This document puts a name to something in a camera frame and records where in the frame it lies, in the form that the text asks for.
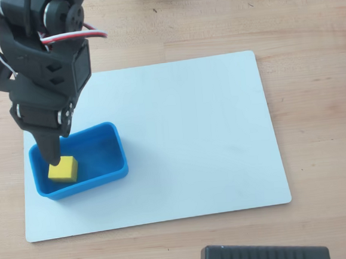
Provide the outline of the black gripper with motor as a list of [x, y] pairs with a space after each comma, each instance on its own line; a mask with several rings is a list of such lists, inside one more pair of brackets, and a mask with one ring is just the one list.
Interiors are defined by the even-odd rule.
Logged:
[[0, 61], [0, 91], [9, 92], [10, 114], [33, 135], [42, 158], [59, 164], [60, 138], [71, 131], [77, 100], [91, 76], [87, 39], [71, 38], [45, 48], [35, 35], [2, 28], [0, 45], [12, 72]]

